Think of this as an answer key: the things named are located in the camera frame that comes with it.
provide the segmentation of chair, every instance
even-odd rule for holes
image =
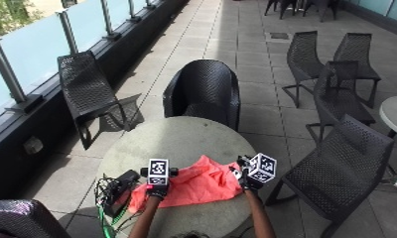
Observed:
[[[267,11],[265,11],[265,16],[268,16],[268,11],[269,11],[271,6],[273,4],[275,4],[275,12],[277,11],[279,2],[281,2],[281,15],[280,15],[280,19],[283,18],[283,15],[287,12],[288,7],[289,7],[291,4],[293,4],[293,16],[295,16],[296,15],[296,8],[297,8],[297,0],[269,0]]]
[[[300,197],[331,220],[320,237],[341,223],[380,184],[394,141],[345,115],[316,149],[283,176],[265,205]],[[277,198],[284,183],[296,193]]]
[[[300,106],[299,88],[303,87],[309,93],[312,93],[312,90],[305,85],[303,85],[301,82],[309,79],[319,78],[319,74],[323,70],[323,63],[319,60],[316,52],[316,40],[317,31],[296,33],[289,48],[288,63],[297,84],[283,87],[283,90],[293,99],[296,107]],[[289,88],[296,89],[296,95],[293,95],[288,91]]]
[[[38,200],[0,200],[0,231],[21,238],[71,238]]]
[[[218,121],[239,131],[240,90],[236,73],[211,59],[190,62],[163,93],[164,116],[194,116]]]
[[[328,7],[331,7],[331,9],[332,9],[333,20],[336,20],[336,13],[339,11],[340,0],[308,0],[307,3],[305,3],[304,12],[303,12],[304,17],[305,17],[305,13],[307,13],[308,8],[313,4],[317,7],[319,21],[320,22],[323,22],[323,18],[325,16],[325,11],[327,11]]]
[[[305,125],[317,143],[323,139],[324,127],[336,124],[345,114],[365,125],[376,122],[356,94],[357,68],[357,61],[329,61],[323,69],[313,91],[320,123]],[[319,138],[311,129],[315,126],[320,127]]]
[[[107,115],[108,109],[116,105],[123,118],[118,125],[123,128],[126,114],[91,51],[59,57],[58,64],[65,97],[87,150],[93,144],[93,134],[86,123]]]
[[[371,107],[375,106],[375,96],[381,77],[375,71],[369,61],[372,34],[348,33],[344,36],[341,45],[336,50],[333,60],[359,60],[357,79],[372,79],[373,86],[369,99],[360,100]]]

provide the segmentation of patio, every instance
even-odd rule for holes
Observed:
[[[192,60],[223,61],[240,79],[242,135],[259,152],[279,160],[280,177],[315,148],[304,125],[319,121],[312,95],[301,89],[300,108],[296,108],[283,91],[284,85],[295,83],[287,64],[293,33],[319,31],[317,52],[323,62],[332,60],[345,33],[373,34],[371,59],[383,81],[371,113],[377,119],[373,128],[384,134],[389,128],[380,118],[379,108],[386,98],[397,95],[397,36],[344,11],[339,12],[337,21],[328,11],[324,23],[319,21],[315,8],[305,18],[301,13],[293,17],[288,10],[280,20],[280,12],[273,9],[264,15],[267,4],[268,1],[259,0],[191,0],[130,70],[116,96],[123,99],[140,94],[138,105],[144,123],[164,118],[162,93],[176,71]],[[272,39],[271,33],[288,33],[291,39]],[[360,83],[357,88],[367,97],[371,86]],[[57,147],[49,166],[22,194],[46,204],[73,237],[102,237],[95,176],[106,151],[122,134],[103,132],[85,151],[77,131],[71,131]],[[397,168],[397,137],[390,164]],[[276,183],[269,182],[261,191],[263,199]],[[319,237],[328,224],[301,200],[269,207],[267,211],[280,238]],[[240,235],[251,224],[249,221],[239,227],[234,235]],[[255,237],[253,232],[246,237]],[[393,187],[379,186],[333,237],[397,238],[397,190]]]

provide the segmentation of hand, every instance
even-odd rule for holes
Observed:
[[[147,195],[148,196],[156,196],[160,198],[160,200],[164,199],[164,197],[167,196],[168,193],[168,189],[170,189],[170,185],[147,185]]]

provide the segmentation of chair backrest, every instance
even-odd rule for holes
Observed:
[[[317,31],[295,33],[288,53],[288,63],[293,73],[304,73],[311,76],[320,74],[316,43]]]
[[[315,99],[327,96],[329,90],[356,91],[359,61],[329,61],[315,86]]]
[[[336,50],[333,60],[357,60],[360,65],[371,65],[371,42],[372,34],[347,33]]]
[[[227,108],[232,99],[232,71],[211,59],[190,62],[182,69],[180,86],[188,104],[212,103]]]
[[[63,92],[73,113],[85,115],[118,102],[91,51],[59,57]]]
[[[0,230],[21,238],[71,238],[38,200],[0,200]]]
[[[315,165],[315,178],[307,179],[316,179],[317,191],[305,195],[325,218],[345,219],[368,197],[383,180],[393,145],[392,138],[348,115],[335,125],[309,160],[303,160]]]

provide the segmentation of pink cloth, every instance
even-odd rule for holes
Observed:
[[[242,193],[239,181],[230,167],[239,169],[238,163],[220,165],[207,156],[191,167],[179,171],[179,176],[171,178],[170,191],[159,207],[200,204],[227,200]],[[132,192],[128,210],[135,213],[146,201],[146,184]]]

